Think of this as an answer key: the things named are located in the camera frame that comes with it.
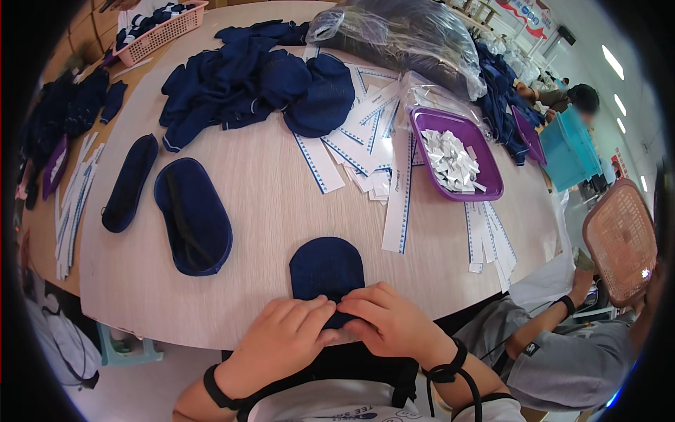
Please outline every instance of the banner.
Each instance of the banner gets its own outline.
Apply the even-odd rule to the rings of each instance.
[[[551,10],[540,0],[496,0],[518,20],[526,25],[526,30],[537,38],[549,39],[556,30],[551,19]]]
[[[615,152],[616,155],[612,156],[612,163],[615,161],[619,163],[619,172],[621,173],[621,176],[617,176],[617,179],[620,178],[630,179],[630,176],[628,175],[628,169],[626,168],[626,162],[624,161],[624,158],[621,156],[621,151],[619,151],[619,148],[616,148]]]

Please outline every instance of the wall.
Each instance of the wall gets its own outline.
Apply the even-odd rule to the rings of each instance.
[[[666,154],[662,130],[661,107],[655,99],[654,89],[643,77],[641,60],[633,45],[626,40],[607,14],[595,1],[590,0],[545,0],[551,8],[553,20],[565,25],[576,38],[573,46],[565,40],[552,49],[547,57],[534,56],[539,63],[547,63],[555,54],[551,70],[560,77],[568,77],[571,85],[586,83],[595,88],[600,96],[601,112],[594,122],[597,152],[605,158],[616,153],[618,147],[628,168],[630,179],[643,192],[640,176],[647,181],[648,192],[643,192],[647,205],[653,204],[653,187],[656,164]],[[497,16],[492,21],[495,33],[514,35],[522,23],[508,14]],[[523,32],[518,44],[525,51],[535,42],[534,37]],[[547,51],[553,39],[542,45],[538,53]],[[621,63],[624,80],[621,80],[605,60],[601,46],[605,45]],[[627,108],[623,116],[614,101],[617,94]],[[621,133],[616,118],[626,127]]]

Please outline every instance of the gray t-shirt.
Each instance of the gray t-shirt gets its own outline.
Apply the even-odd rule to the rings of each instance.
[[[502,343],[531,319],[507,296],[485,307],[455,337],[469,352],[494,367],[505,351]],[[541,332],[534,346],[513,361],[501,377],[511,395],[540,411],[581,411],[606,403],[634,363],[628,325],[622,321],[559,325]]]

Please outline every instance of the tan plastic basket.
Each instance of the tan plastic basket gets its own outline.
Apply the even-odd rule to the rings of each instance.
[[[159,47],[168,43],[202,24],[204,18],[204,7],[209,4],[205,0],[188,0],[184,5],[195,5],[196,7],[182,15],[155,26],[145,34],[139,36],[122,50],[117,51],[113,46],[113,55],[118,56],[122,63],[127,67],[138,63],[143,57],[157,50]]]
[[[583,236],[618,308],[645,293],[656,266],[656,237],[649,210],[635,183],[618,180],[586,216]]]

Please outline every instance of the turquoise plastic bin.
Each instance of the turquoise plastic bin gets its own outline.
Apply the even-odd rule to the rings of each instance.
[[[559,191],[602,174],[591,137],[573,105],[556,113],[539,139],[548,161],[544,168]]]

